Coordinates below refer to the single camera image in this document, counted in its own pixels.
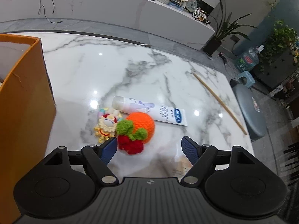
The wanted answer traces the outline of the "orange cardboard storage box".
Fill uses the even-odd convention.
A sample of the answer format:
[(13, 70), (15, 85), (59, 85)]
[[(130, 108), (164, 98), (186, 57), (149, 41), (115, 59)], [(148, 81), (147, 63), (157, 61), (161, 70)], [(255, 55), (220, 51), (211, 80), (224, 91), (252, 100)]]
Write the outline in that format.
[(43, 159), (55, 115), (41, 39), (1, 34), (1, 223), (20, 216), (15, 184)]

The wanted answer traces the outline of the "white Vaseline tube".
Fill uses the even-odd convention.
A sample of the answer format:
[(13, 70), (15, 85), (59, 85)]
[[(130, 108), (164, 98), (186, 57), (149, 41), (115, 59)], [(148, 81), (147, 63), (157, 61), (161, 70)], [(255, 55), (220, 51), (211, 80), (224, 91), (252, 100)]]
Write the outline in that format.
[(156, 121), (188, 126), (185, 111), (177, 107), (157, 105), (155, 103), (121, 96), (114, 96), (112, 107), (126, 114), (142, 112), (148, 114)]

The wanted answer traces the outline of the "small blue plastic stool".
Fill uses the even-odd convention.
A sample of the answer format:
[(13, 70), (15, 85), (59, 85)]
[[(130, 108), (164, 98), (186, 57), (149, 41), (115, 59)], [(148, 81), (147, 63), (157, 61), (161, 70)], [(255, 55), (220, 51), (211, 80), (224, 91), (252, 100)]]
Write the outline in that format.
[(255, 84), (255, 79), (248, 71), (240, 73), (237, 79), (247, 88), (251, 88)]

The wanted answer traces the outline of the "orange crochet fruit toy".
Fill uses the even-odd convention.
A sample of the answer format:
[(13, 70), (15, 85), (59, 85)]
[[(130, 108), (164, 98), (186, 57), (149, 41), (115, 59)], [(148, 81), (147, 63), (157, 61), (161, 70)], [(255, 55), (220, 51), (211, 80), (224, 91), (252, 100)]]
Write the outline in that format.
[(129, 155), (139, 154), (155, 132), (154, 120), (146, 113), (134, 112), (117, 124), (119, 150)]

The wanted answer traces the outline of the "white marble TV console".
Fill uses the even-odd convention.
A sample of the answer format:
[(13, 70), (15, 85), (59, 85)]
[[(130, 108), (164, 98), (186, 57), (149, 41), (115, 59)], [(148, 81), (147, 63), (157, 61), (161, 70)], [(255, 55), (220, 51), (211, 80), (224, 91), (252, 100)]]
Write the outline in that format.
[(210, 25), (151, 0), (1, 0), (1, 22), (73, 19), (127, 27), (200, 50), (213, 36)]

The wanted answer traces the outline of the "yellow sun keychain toy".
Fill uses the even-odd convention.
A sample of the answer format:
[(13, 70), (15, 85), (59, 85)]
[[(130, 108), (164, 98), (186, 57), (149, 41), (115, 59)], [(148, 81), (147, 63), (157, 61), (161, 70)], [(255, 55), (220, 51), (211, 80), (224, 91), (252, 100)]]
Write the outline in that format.
[(117, 124), (122, 119), (120, 111), (113, 107), (100, 109), (98, 113), (98, 121), (94, 127), (94, 133), (98, 138), (98, 144), (102, 144), (109, 138), (116, 136)]

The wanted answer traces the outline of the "long wooden stick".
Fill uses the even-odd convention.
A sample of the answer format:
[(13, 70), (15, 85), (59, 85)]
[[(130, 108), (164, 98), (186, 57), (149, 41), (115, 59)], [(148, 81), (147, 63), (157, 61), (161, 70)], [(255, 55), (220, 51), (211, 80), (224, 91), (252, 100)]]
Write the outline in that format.
[(240, 121), (236, 118), (236, 116), (229, 109), (229, 107), (227, 107), (227, 105), (221, 100), (221, 98), (197, 74), (193, 73), (193, 76), (210, 92), (210, 94), (213, 95), (213, 97), (224, 108), (224, 110), (226, 110), (226, 112), (230, 115), (230, 117), (235, 121), (237, 126), (239, 126), (240, 130), (242, 130), (244, 135), (247, 135), (247, 131), (245, 130), (243, 124), (240, 123)]

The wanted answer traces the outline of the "potted green plant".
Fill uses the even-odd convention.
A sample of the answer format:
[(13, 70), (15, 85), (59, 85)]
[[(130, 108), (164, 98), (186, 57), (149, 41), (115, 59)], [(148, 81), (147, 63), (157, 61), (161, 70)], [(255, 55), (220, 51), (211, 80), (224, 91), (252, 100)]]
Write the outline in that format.
[(229, 35), (240, 35), (243, 38), (250, 40), (248, 35), (238, 31), (239, 28), (241, 27), (256, 28), (253, 25), (239, 23), (241, 19), (250, 16), (251, 13), (243, 15), (231, 22), (231, 17), (233, 12), (227, 14), (225, 1), (219, 0), (219, 4), (220, 4), (220, 11), (221, 11), (220, 21), (218, 22), (216, 18), (210, 15), (210, 17), (216, 23), (216, 31), (214, 35), (210, 38), (210, 40), (206, 43), (206, 45), (203, 47), (203, 52), (206, 53), (209, 57), (212, 57), (213, 53), (222, 45), (222, 41)]

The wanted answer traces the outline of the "large water bottle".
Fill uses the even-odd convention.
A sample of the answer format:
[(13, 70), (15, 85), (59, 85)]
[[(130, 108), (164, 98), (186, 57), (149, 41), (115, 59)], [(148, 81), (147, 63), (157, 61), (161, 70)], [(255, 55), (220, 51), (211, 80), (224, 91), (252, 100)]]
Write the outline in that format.
[(257, 47), (250, 47), (234, 60), (234, 65), (239, 72), (250, 71), (258, 63), (259, 50)]

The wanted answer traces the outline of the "grey round stool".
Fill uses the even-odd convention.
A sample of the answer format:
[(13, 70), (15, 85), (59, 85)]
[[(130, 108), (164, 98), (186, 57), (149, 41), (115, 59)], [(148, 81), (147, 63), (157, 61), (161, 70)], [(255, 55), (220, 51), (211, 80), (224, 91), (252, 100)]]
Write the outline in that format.
[(266, 134), (266, 120), (252, 91), (233, 79), (229, 84), (238, 101), (250, 139), (256, 141), (263, 138)]

